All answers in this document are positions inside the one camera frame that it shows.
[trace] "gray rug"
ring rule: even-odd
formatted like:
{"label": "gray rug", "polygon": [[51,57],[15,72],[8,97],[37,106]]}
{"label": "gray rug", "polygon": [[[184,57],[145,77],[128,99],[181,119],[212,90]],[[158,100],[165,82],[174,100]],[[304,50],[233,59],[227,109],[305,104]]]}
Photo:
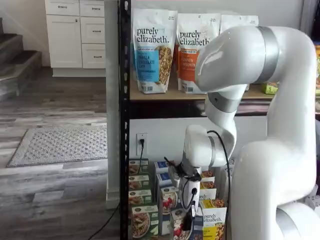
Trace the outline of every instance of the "gray rug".
{"label": "gray rug", "polygon": [[29,129],[7,167],[107,158],[107,126]]}

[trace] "baseboard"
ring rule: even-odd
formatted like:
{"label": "baseboard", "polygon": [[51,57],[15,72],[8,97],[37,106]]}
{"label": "baseboard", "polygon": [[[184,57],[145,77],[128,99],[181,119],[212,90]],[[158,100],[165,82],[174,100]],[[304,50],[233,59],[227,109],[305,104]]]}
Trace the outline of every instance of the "baseboard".
{"label": "baseboard", "polygon": [[106,69],[88,69],[88,68],[52,68],[53,77],[105,77]]}
{"label": "baseboard", "polygon": [[106,209],[115,209],[120,202],[119,189],[117,191],[110,192],[110,189],[106,193]]}

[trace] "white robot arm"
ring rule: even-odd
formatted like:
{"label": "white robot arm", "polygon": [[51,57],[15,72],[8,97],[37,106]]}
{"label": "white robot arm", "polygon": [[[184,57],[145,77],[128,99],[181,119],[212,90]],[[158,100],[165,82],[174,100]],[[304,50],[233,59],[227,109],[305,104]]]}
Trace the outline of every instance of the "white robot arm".
{"label": "white robot arm", "polygon": [[[267,114],[266,140],[245,146],[233,169],[233,240],[319,239],[320,219],[305,205],[291,203],[309,194],[316,182],[316,69],[312,41],[286,27],[231,28],[199,53],[196,84],[209,92],[205,112],[221,128],[228,158],[236,144],[234,116],[246,85],[280,83]],[[201,126],[187,128],[183,152],[185,176],[226,164],[220,140]],[[197,208],[196,179],[181,177],[177,183],[182,201],[193,201]]]}

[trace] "black cable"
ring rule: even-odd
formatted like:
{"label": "black cable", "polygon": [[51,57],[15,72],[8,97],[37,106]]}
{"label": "black cable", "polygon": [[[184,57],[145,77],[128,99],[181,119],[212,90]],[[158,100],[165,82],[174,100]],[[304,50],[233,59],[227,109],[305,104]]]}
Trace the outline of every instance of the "black cable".
{"label": "black cable", "polygon": [[139,163],[139,169],[138,169],[138,173],[140,173],[140,168],[141,168],[141,161],[142,161],[142,154],[144,152],[144,147],[145,147],[145,140],[144,139],[140,139],[139,140],[140,144],[141,144],[141,154],[140,154],[140,163]]}
{"label": "black cable", "polygon": [[96,231],[94,234],[91,235],[91,237],[88,238],[88,240],[91,240],[95,235],[97,235],[98,233],[101,232],[102,229],[104,229],[105,226],[108,225],[108,223],[110,222],[110,220],[112,219],[112,217],[115,215],[116,211],[118,210],[120,206],[120,203],[118,204],[118,206],[116,206],[114,212],[112,213],[112,215],[109,217],[109,219],[105,222],[105,224],[98,230]]}
{"label": "black cable", "polygon": [[176,167],[176,165],[173,162],[169,161],[168,158],[166,158],[166,157],[163,157],[163,158],[168,163],[169,166]]}
{"label": "black cable", "polygon": [[186,207],[185,201],[184,201],[184,198],[185,198],[185,188],[186,188],[186,185],[187,185],[187,183],[189,182],[189,180],[190,180],[190,179],[188,179],[188,180],[185,182],[185,184],[184,184],[184,186],[183,186],[183,189],[182,189],[182,205],[183,205],[184,209],[190,208],[190,206],[191,206],[191,204],[192,204],[192,201],[194,200],[194,197],[195,197],[195,194],[192,193],[191,200],[190,200],[188,206]]}
{"label": "black cable", "polygon": [[228,204],[228,206],[226,206],[225,223],[224,223],[224,225],[225,225],[225,240],[227,240],[227,235],[228,235],[229,206],[230,206],[229,199],[230,199],[230,192],[231,192],[230,165],[229,165],[229,160],[228,160],[228,154],[227,154],[226,146],[225,146],[225,144],[224,144],[224,141],[222,141],[221,136],[220,136],[219,133],[217,133],[215,130],[207,131],[207,134],[210,134],[210,133],[216,134],[217,137],[219,138],[220,142],[221,142],[221,145],[222,145],[223,151],[224,151],[224,155],[225,155],[225,160],[226,160],[226,168],[227,168],[227,171],[228,171],[228,183],[229,183],[229,186],[228,186],[228,199],[227,199],[227,204]]}

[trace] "gray floor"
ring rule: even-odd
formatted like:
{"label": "gray floor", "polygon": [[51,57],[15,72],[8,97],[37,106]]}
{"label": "gray floor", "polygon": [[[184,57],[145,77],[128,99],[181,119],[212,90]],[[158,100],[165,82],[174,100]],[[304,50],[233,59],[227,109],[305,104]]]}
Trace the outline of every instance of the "gray floor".
{"label": "gray floor", "polygon": [[[87,240],[106,210],[107,160],[5,168],[29,128],[106,124],[104,78],[42,69],[22,96],[0,102],[0,240]],[[118,214],[95,239],[119,238]]]}

